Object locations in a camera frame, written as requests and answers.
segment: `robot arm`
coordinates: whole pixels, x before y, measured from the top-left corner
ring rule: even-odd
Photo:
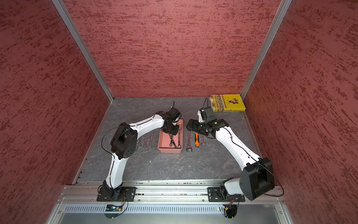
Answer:
[[[233,178],[221,185],[223,198],[231,195],[244,194],[249,200],[273,189],[274,178],[271,161],[268,158],[261,159],[252,152],[232,131],[229,124],[223,119],[216,119],[211,107],[198,111],[199,120],[189,120],[188,131],[194,131],[208,136],[211,134],[221,142],[233,155],[242,170],[241,178]]]
[[[172,107],[168,112],[159,111],[154,116],[137,123],[121,123],[111,140],[112,162],[108,176],[103,182],[103,190],[111,200],[120,198],[122,177],[128,158],[136,151],[137,139],[142,135],[160,128],[164,133],[176,135],[181,118],[180,112]]]

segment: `black bracket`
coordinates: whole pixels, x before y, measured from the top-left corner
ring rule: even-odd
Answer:
[[[244,195],[230,195],[223,199],[219,187],[208,187],[208,199],[209,202],[231,202],[233,199],[234,202],[245,202]]]
[[[125,198],[127,201],[132,202],[134,200],[134,196],[135,196],[135,191],[137,190],[136,187],[122,187],[120,190],[120,194],[124,195],[125,194]],[[97,195],[97,201],[111,201],[113,202],[114,200],[112,200],[107,192],[104,190],[103,187],[101,187],[99,194]]]

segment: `black cable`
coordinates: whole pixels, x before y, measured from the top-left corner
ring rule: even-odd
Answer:
[[[224,128],[224,129],[230,134],[232,143],[234,143],[234,144],[237,145],[238,147],[242,148],[241,146],[239,146],[238,144],[236,144],[236,143],[232,140],[232,134],[229,132],[228,129],[226,129],[225,127],[220,127],[220,126],[214,126],[214,127],[212,127],[212,128]],[[260,164],[260,163],[259,163],[258,161],[256,161],[244,148],[242,148],[242,149],[246,152],[246,154],[248,154],[248,155],[251,157],[251,159],[253,159],[255,162],[257,162],[258,164]],[[280,187],[281,187],[281,189],[282,189],[282,194],[280,194],[280,195],[270,195],[270,194],[264,194],[264,195],[272,196],[272,197],[281,197],[281,196],[283,196],[284,193],[285,193],[285,190],[284,190],[284,188],[282,187],[280,181],[279,181],[279,180],[273,175],[273,173],[271,173],[271,171],[269,171],[266,167],[264,167],[262,164],[260,164],[260,166],[262,166],[263,168],[265,168],[265,170],[267,170],[267,171],[274,177],[274,179],[277,180],[278,184],[280,185]]]
[[[209,107],[209,99],[206,98],[206,99],[204,100],[204,103],[203,103],[203,108],[204,108],[205,102],[207,102],[206,107]]]
[[[128,203],[128,199],[127,199],[127,197],[126,197],[126,194],[123,193],[123,195],[124,195],[124,197],[125,197],[125,199],[126,199],[126,201],[127,201],[127,207],[126,207],[126,209],[125,209],[124,211],[122,211],[122,213],[120,213],[119,215],[117,215],[117,216],[115,216],[115,217],[118,217],[118,216],[122,215],[125,211],[127,211],[127,208],[128,208],[129,203]]]
[[[204,135],[204,136],[206,136],[206,135]],[[215,139],[215,138],[212,138],[212,137],[209,137],[209,136],[206,136],[208,139]]]
[[[103,186],[103,184],[101,184],[100,186],[98,186],[98,188],[97,188],[97,192],[98,193],[100,193],[100,187],[102,187]]]

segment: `black joint motor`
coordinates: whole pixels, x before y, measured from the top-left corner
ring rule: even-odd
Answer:
[[[161,127],[161,130],[164,133],[176,135],[179,130],[179,125],[174,125],[180,120],[182,114],[178,111],[178,109],[172,107],[168,112],[164,113],[163,111],[159,111],[156,114],[160,115],[164,119],[164,125]]]
[[[128,158],[136,151],[138,132],[127,123],[121,123],[111,140],[111,151],[116,153],[119,159]]]
[[[272,163],[267,157],[259,159],[242,171],[240,188],[251,201],[275,187],[274,177],[263,166],[274,173]]]

